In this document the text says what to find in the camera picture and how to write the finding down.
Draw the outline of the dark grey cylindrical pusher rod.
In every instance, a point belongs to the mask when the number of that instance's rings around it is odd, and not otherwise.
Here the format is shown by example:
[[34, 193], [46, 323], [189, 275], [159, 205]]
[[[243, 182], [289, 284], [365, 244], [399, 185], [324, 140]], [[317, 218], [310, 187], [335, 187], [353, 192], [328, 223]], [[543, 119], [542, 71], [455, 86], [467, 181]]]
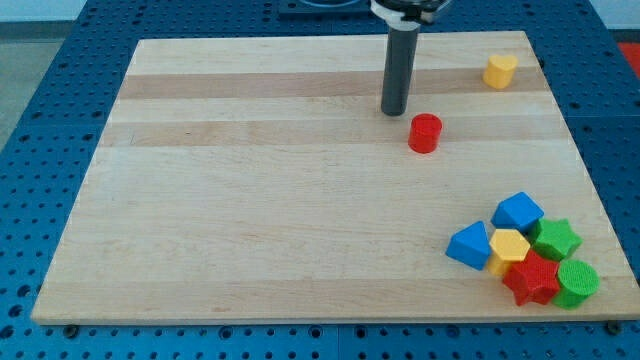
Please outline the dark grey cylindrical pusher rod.
[[406, 111], [418, 34], [419, 28], [389, 28], [381, 96], [381, 111], [388, 116]]

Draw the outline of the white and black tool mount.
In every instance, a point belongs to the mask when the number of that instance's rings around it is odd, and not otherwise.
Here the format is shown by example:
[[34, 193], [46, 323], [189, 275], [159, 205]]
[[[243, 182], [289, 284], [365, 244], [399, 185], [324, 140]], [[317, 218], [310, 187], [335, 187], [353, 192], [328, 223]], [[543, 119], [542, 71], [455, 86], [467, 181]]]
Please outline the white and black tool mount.
[[452, 0], [371, 0], [370, 10], [388, 25], [430, 25], [452, 3]]

